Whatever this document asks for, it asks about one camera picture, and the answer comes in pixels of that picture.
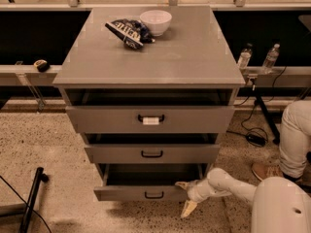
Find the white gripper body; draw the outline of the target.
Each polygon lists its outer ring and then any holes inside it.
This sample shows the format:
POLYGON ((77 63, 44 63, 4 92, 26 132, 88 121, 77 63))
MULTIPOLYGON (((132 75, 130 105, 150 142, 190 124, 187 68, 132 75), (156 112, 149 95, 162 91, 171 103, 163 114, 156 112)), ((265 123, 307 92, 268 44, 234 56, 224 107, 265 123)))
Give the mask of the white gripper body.
POLYGON ((195 180, 189 183, 188 197, 195 203, 201 203, 213 194, 213 188, 207 179, 195 180))

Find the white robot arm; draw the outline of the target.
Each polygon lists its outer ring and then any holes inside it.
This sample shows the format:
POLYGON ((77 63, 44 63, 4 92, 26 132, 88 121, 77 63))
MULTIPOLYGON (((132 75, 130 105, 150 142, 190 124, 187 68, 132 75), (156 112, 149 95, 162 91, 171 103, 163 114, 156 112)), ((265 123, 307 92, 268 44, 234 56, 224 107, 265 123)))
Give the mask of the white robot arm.
POLYGON ((204 179, 176 185, 188 196, 181 217, 210 197, 235 195, 252 207, 251 233, 311 233, 311 197, 285 178, 270 177, 252 185, 213 168, 204 179))

